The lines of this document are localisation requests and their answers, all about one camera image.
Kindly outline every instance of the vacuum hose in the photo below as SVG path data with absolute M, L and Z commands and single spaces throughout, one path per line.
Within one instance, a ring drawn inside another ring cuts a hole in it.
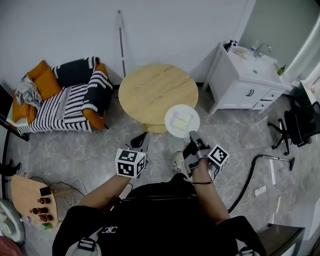
M 275 157 L 275 156 L 270 156 L 270 155 L 265 155 L 265 154 L 258 154 L 256 155 L 252 162 L 251 162 L 251 167 L 250 167 L 250 171 L 249 171 L 249 175 L 248 175 L 248 178 L 246 179 L 245 181 L 245 184 L 238 196 L 238 198 L 235 200 L 235 202 L 233 203 L 233 205 L 231 205 L 231 207 L 228 209 L 228 212 L 231 213 L 235 208 L 236 206 L 238 205 L 238 203 L 240 202 L 240 200 L 242 199 L 242 197 L 244 196 L 246 190 L 247 190 L 247 187 L 251 181 L 251 178 L 252 178 L 252 175 L 254 174 L 254 169 L 255 169 L 255 166 L 256 166 L 256 161 L 258 158 L 268 158 L 268 159 L 272 159 L 272 160 L 279 160 L 279 161 L 285 161 L 285 162 L 289 162 L 289 169 L 290 171 L 292 171 L 293 167 L 294 167 L 294 163 L 295 163 L 295 158 L 291 158 L 291 159 L 284 159 L 284 158 L 280 158 L 280 157 Z

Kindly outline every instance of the power strip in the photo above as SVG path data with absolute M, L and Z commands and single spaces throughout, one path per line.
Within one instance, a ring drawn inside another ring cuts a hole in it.
M 264 185 L 264 186 L 260 186 L 259 188 L 257 188 L 255 191 L 254 191 L 254 196 L 255 197 L 258 197 L 260 196 L 261 194 L 263 194 L 264 192 L 267 191 L 267 187 Z

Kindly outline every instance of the white cabinet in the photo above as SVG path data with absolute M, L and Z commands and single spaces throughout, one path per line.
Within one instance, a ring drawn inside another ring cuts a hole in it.
M 241 81 L 234 82 L 226 99 L 221 103 L 223 109 L 251 109 L 269 91 L 268 88 Z
M 266 62 L 266 58 L 269 57 L 262 60 L 249 55 L 243 58 L 230 54 L 220 43 L 202 87 L 206 90 L 210 86 L 214 97 L 209 113 L 212 115 L 218 109 L 263 111 L 284 91 L 291 90 L 284 76 L 279 77 L 273 70 L 273 62 Z

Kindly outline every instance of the wooden side table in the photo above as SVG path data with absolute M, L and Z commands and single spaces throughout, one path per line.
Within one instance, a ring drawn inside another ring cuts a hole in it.
M 37 199 L 41 198 L 40 189 L 47 187 L 46 184 L 32 179 L 14 175 L 11 180 L 11 197 L 16 210 L 26 218 L 31 218 L 33 225 L 41 225 L 44 222 L 38 220 L 38 215 L 30 213 L 32 208 L 48 208 L 48 215 L 52 215 L 53 220 L 49 221 L 54 229 L 58 225 L 58 212 L 55 196 L 72 193 L 74 189 L 66 189 L 44 197 L 50 199 L 49 204 L 40 204 Z
M 164 133 L 167 111 L 179 104 L 195 108 L 198 88 L 182 69 L 162 63 L 138 67 L 126 76 L 119 88 L 124 111 L 153 133 Z

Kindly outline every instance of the round wooden table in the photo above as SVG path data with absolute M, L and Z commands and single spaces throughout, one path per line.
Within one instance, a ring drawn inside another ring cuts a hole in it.
M 126 76 L 119 88 L 119 101 L 133 119 L 153 133 L 164 133 L 167 111 L 178 104 L 195 108 L 198 88 L 182 69 L 162 63 L 138 67 Z

